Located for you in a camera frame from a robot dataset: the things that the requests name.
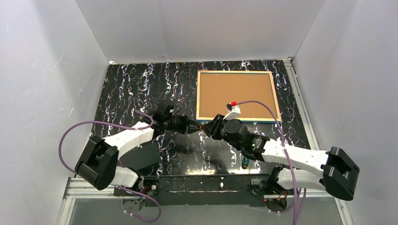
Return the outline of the blue picture frame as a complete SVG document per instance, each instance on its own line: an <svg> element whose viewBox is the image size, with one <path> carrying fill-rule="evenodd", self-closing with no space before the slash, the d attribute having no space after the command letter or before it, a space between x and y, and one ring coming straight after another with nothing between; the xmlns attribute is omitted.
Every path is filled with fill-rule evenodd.
<svg viewBox="0 0 398 225"><path fill-rule="evenodd" d="M240 103L243 122L282 120L273 75L269 71L198 71L196 120L227 114L227 104Z"/></svg>

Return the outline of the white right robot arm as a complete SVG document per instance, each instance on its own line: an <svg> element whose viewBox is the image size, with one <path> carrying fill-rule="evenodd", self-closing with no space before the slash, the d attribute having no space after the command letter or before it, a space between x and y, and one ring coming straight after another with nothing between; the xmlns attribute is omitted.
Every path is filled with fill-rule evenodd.
<svg viewBox="0 0 398 225"><path fill-rule="evenodd" d="M308 150L282 144L251 133L240 120L225 120L220 114L200 128L212 139L226 141L249 160L286 165L274 169L269 177L282 189L318 189L341 200L354 199L360 168L342 148Z"/></svg>

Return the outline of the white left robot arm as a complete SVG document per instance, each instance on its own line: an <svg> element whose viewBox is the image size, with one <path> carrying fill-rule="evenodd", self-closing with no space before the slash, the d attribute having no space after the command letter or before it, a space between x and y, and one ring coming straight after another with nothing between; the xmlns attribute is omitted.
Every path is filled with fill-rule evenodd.
<svg viewBox="0 0 398 225"><path fill-rule="evenodd" d="M108 186L132 188L140 175L136 169L118 165L119 159L144 143L151 142L166 130L180 134L191 134L200 130L201 125L187 116L167 113L161 115L142 114L142 121L132 127L121 126L122 132L101 138L89 138L74 172L97 190Z"/></svg>

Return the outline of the black right arm base motor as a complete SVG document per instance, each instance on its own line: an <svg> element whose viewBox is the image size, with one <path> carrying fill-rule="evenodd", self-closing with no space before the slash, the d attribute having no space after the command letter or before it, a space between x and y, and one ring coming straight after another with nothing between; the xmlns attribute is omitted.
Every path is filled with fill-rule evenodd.
<svg viewBox="0 0 398 225"><path fill-rule="evenodd" d="M288 192L277 183L279 173L282 169L282 167L273 168L271 174L266 179L252 179L250 185L248 185L252 194L275 195L276 199L286 197Z"/></svg>

